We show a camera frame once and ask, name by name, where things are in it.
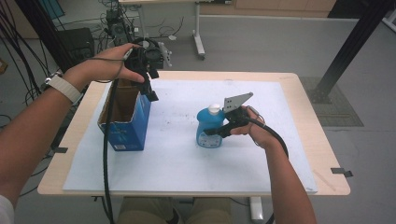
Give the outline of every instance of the watch strap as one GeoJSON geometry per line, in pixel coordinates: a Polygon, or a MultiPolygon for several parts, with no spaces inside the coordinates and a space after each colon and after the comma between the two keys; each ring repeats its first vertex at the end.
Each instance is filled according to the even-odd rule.
{"type": "Polygon", "coordinates": [[[82,94],[72,84],[58,76],[54,76],[48,82],[48,85],[69,98],[73,104],[76,103],[82,96],[82,94]]]}

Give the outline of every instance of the concrete floor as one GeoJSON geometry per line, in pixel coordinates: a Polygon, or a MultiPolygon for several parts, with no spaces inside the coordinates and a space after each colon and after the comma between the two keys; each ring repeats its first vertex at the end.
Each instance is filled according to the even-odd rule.
{"type": "MultiPolygon", "coordinates": [[[[322,77],[357,21],[204,16],[200,31],[204,61],[196,56],[191,37],[193,20],[184,22],[176,41],[163,41],[173,51],[173,67],[166,70],[292,72],[302,77],[322,77]]],[[[29,43],[41,55],[37,41],[29,43]]],[[[10,62],[7,72],[0,76],[0,114],[13,118],[23,109],[27,90],[4,46],[0,47],[1,57],[10,62]]],[[[318,223],[392,223],[396,219],[395,58],[396,34],[381,23],[337,83],[364,127],[324,128],[340,166],[354,176],[347,179],[350,195],[311,197],[318,223]]],[[[34,68],[37,80],[41,80],[40,69],[36,65],[34,68]]],[[[47,164],[43,161],[37,170],[47,164]]],[[[35,187],[40,177],[32,177],[25,190],[35,187]]],[[[244,198],[236,200],[248,202],[244,198]]],[[[121,198],[113,199],[115,214],[120,202],[121,198]]],[[[268,218],[271,200],[263,198],[262,203],[264,217],[268,218]]],[[[180,203],[178,207],[186,216],[191,205],[180,203]]],[[[251,223],[248,207],[233,203],[233,220],[251,223]]],[[[92,198],[49,197],[34,191],[20,199],[16,223],[107,220],[101,203],[94,203],[92,198]]]]}

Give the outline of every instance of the table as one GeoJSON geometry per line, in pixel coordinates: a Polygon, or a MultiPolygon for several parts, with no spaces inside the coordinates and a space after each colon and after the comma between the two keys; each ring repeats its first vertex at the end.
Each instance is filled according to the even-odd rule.
{"type": "Polygon", "coordinates": [[[142,26],[143,37],[147,37],[146,26],[145,26],[145,14],[143,5],[146,4],[171,4],[171,3],[193,3],[195,5],[195,30],[192,31],[192,36],[194,37],[195,46],[198,51],[198,55],[204,59],[205,50],[202,44],[201,36],[199,33],[199,15],[200,15],[200,3],[199,2],[210,2],[211,0],[120,0],[122,5],[132,5],[137,9],[140,24],[142,26]]]}
{"type": "MultiPolygon", "coordinates": [[[[314,195],[348,195],[349,185],[343,175],[334,175],[331,168],[339,167],[329,141],[321,128],[318,118],[310,104],[300,79],[295,74],[290,73],[245,73],[245,72],[192,72],[192,71],[161,71],[161,79],[170,80],[245,80],[245,81],[271,81],[278,82],[289,104],[291,115],[295,121],[295,126],[300,135],[305,155],[312,169],[318,192],[314,195]]],[[[63,190],[64,182],[70,170],[78,143],[87,129],[88,123],[101,98],[105,85],[92,83],[88,88],[86,96],[78,108],[70,126],[64,135],[60,147],[68,147],[66,153],[56,153],[43,176],[38,192],[45,195],[92,195],[91,191],[68,191],[63,190]]],[[[148,194],[147,192],[117,192],[115,195],[128,196],[175,196],[166,192],[148,194]]],[[[253,193],[245,195],[235,194],[234,196],[260,197],[253,193]]],[[[252,203],[261,204],[254,198],[252,203]]]]}

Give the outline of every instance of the cardboard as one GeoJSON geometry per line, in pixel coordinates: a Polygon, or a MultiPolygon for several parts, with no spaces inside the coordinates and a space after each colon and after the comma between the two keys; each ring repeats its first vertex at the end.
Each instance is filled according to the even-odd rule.
{"type": "MultiPolygon", "coordinates": [[[[103,110],[99,116],[98,125],[105,132],[108,113],[110,87],[103,110]]],[[[120,79],[117,87],[108,142],[116,151],[143,150],[149,123],[151,102],[145,95],[141,95],[137,87],[131,86],[130,81],[120,79]]]]}

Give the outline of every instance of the black metal pole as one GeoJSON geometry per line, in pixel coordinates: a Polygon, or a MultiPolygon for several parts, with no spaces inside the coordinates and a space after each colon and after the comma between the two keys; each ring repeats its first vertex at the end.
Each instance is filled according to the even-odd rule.
{"type": "Polygon", "coordinates": [[[63,72],[76,65],[68,54],[61,39],[56,34],[50,16],[38,0],[15,0],[19,8],[30,22],[38,37],[43,41],[52,58],[63,72]]]}
{"type": "Polygon", "coordinates": [[[393,1],[375,0],[367,7],[319,84],[313,90],[308,91],[312,103],[328,103],[328,95],[335,83],[385,17],[393,1]]]}

